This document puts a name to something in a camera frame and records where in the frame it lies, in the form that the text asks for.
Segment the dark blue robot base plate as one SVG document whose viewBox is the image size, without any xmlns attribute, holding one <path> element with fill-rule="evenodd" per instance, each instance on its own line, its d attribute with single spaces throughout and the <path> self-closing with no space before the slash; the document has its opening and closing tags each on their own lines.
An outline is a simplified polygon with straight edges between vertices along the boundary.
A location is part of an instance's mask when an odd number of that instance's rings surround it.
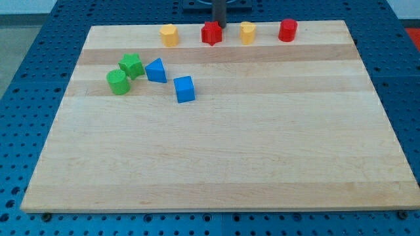
<svg viewBox="0 0 420 236">
<path fill-rule="evenodd" d="M 180 0 L 183 12 L 212 10 L 212 0 Z M 253 0 L 226 0 L 227 11 L 251 10 Z"/>
</svg>

